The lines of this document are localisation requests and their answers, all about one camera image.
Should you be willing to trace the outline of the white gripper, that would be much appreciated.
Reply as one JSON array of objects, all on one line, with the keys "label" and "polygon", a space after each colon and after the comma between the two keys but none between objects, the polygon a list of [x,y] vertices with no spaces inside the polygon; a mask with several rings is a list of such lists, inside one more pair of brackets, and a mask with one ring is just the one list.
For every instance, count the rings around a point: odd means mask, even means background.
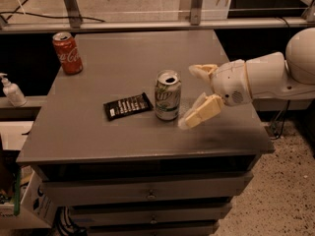
[{"label": "white gripper", "polygon": [[203,92],[196,99],[178,121],[178,127],[182,130],[192,129],[215,117],[224,104],[236,106],[252,102],[244,60],[228,62],[219,67],[216,64],[192,65],[189,72],[206,83],[211,77],[211,88],[215,94],[206,95]]}]

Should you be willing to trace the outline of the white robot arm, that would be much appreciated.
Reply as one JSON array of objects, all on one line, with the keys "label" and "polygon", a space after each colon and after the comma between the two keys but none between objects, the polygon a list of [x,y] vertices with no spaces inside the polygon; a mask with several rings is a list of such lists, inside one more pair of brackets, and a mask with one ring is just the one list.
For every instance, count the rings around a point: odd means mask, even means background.
[{"label": "white robot arm", "polygon": [[179,119],[178,127],[192,129],[215,117],[225,106],[247,104],[255,99],[286,100],[315,97],[315,29],[304,29],[288,42],[285,52],[247,61],[192,65],[189,72],[210,86]]}]

